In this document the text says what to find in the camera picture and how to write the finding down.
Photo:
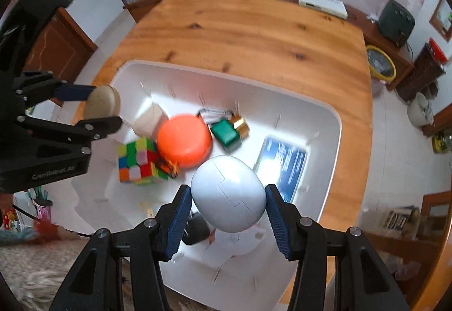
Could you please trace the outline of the clear plastic sticker box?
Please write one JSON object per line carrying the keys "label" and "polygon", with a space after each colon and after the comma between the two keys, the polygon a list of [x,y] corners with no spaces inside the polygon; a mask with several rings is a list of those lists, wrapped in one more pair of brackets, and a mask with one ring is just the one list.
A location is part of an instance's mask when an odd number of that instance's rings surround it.
{"label": "clear plastic sticker box", "polygon": [[299,186],[307,152],[301,147],[266,137],[254,173],[264,186],[274,184],[285,202],[291,202]]}

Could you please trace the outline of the wooden chair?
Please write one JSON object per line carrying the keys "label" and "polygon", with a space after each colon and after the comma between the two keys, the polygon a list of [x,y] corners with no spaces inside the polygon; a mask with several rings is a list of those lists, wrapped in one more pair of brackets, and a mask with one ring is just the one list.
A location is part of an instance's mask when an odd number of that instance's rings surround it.
{"label": "wooden chair", "polygon": [[438,236],[421,235],[417,240],[366,234],[380,251],[421,265],[418,275],[405,288],[411,310],[434,310],[451,283],[451,212],[440,222],[443,228]]}

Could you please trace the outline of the white handheld scanner device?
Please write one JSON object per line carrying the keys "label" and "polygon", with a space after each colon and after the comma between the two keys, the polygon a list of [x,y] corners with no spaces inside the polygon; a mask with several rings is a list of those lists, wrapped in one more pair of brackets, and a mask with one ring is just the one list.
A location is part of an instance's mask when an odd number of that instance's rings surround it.
{"label": "white handheld scanner device", "polygon": [[211,226],[206,249],[201,261],[211,268],[219,268],[233,257],[247,255],[267,237],[267,230],[259,220],[252,227],[235,233],[220,231]]}

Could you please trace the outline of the colourful rubik cube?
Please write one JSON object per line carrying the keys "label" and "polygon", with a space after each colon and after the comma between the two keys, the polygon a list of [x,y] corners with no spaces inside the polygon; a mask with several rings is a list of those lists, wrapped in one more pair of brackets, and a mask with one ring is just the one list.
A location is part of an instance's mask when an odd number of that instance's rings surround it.
{"label": "colourful rubik cube", "polygon": [[156,142],[147,137],[117,147],[118,175],[121,183],[144,185],[168,180],[169,175],[160,170]]}

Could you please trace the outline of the orange round disc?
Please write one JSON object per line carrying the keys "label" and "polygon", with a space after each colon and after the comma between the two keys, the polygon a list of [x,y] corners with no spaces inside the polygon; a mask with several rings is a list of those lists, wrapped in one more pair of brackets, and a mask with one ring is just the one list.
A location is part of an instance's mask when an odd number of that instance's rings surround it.
{"label": "orange round disc", "polygon": [[160,156],[188,169],[204,162],[211,152],[212,137],[207,124],[196,115],[169,118],[158,129],[156,144]]}

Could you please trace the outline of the dark green air fryer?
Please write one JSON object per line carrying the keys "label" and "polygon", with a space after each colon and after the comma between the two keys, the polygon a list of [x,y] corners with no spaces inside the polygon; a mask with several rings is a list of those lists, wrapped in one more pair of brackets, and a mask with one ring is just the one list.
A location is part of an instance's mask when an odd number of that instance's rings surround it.
{"label": "dark green air fryer", "polygon": [[382,36],[396,47],[406,44],[414,25],[415,19],[412,14],[396,0],[389,0],[386,3],[377,21]]}

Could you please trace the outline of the white router box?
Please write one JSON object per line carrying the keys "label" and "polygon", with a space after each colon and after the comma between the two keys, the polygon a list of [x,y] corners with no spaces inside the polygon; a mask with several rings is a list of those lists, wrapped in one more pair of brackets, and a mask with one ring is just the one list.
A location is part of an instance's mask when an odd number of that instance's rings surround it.
{"label": "white router box", "polygon": [[298,0],[298,2],[305,8],[312,8],[343,20],[349,16],[344,3],[340,0]]}

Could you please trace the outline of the black power adapter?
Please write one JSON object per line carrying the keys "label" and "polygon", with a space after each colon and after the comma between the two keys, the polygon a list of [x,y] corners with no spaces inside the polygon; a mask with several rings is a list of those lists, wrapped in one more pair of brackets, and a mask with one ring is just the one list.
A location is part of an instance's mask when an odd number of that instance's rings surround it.
{"label": "black power adapter", "polygon": [[210,234],[211,230],[201,213],[190,213],[182,235],[183,243],[187,246],[198,244],[206,240]]}

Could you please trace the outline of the white egg-shaped device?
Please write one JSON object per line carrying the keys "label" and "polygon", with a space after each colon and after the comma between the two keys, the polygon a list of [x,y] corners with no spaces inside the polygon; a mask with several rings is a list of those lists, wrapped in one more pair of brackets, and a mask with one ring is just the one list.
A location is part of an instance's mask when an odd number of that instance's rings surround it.
{"label": "white egg-shaped device", "polygon": [[205,161],[191,181],[192,199],[207,223],[220,231],[241,232],[256,224],[266,193],[256,173],[233,156]]}

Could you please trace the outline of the dark wicker basket red lid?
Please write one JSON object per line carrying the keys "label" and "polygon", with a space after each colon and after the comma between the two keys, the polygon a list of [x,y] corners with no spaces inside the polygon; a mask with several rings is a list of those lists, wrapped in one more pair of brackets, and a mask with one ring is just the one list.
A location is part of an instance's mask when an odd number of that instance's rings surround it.
{"label": "dark wicker basket red lid", "polygon": [[445,74],[448,61],[438,44],[430,38],[424,45],[413,70],[397,85],[396,92],[404,102],[410,102],[416,94]]}

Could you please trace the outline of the gold round compact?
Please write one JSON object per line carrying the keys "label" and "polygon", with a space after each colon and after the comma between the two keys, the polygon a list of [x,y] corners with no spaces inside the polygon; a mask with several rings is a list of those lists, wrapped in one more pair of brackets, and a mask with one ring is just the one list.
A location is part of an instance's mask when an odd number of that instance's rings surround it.
{"label": "gold round compact", "polygon": [[118,116],[120,103],[120,96],[116,89],[112,86],[98,86],[86,100],[84,119]]}

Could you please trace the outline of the beige block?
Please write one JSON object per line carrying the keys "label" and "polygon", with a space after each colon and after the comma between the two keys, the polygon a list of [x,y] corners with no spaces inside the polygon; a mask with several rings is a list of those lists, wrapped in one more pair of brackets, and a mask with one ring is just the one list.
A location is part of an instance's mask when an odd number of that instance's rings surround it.
{"label": "beige block", "polygon": [[139,137],[147,137],[155,141],[159,129],[163,123],[168,120],[169,117],[162,108],[153,102],[150,107],[132,123],[132,130],[135,135]]}

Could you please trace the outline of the white bucket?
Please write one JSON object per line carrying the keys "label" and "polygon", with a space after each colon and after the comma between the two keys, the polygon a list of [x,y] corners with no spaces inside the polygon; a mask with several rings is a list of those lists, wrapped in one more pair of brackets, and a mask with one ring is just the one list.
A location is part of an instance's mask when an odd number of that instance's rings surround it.
{"label": "white bucket", "polygon": [[421,128],[434,123],[434,114],[431,103],[420,92],[418,92],[407,108],[408,119],[416,128]]}

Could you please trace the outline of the pink bin yellow rim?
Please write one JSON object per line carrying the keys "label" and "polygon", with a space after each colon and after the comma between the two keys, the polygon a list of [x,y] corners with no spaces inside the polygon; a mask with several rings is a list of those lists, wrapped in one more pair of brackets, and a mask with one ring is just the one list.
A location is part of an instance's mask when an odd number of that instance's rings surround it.
{"label": "pink bin yellow rim", "polygon": [[366,54],[371,76],[371,92],[376,97],[384,86],[394,81],[397,72],[392,59],[377,46],[367,45]]}

